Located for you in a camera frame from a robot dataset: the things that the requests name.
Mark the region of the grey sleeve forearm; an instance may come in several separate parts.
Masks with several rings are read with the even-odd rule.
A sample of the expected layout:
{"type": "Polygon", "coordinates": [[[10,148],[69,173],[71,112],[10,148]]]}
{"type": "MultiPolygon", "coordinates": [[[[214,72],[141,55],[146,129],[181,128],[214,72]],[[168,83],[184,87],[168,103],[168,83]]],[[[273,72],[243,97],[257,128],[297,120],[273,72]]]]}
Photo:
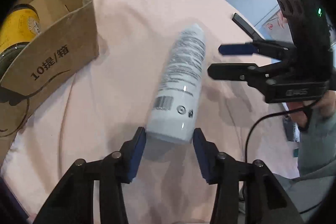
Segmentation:
{"type": "Polygon", "coordinates": [[[312,111],[309,125],[300,129],[296,178],[275,174],[307,222],[327,196],[335,180],[335,112],[312,111]]]}

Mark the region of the person's right hand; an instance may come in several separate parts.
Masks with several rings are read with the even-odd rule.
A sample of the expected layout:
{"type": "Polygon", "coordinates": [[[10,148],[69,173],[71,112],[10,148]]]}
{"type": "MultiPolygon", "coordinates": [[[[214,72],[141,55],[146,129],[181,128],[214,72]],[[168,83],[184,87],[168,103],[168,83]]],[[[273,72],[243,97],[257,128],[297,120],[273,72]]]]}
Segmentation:
{"type": "Polygon", "coordinates": [[[312,112],[317,111],[322,118],[329,118],[335,113],[335,91],[327,91],[324,96],[314,105],[311,106],[305,114],[304,111],[299,111],[289,114],[292,121],[299,127],[306,128],[312,117],[312,112]]]}

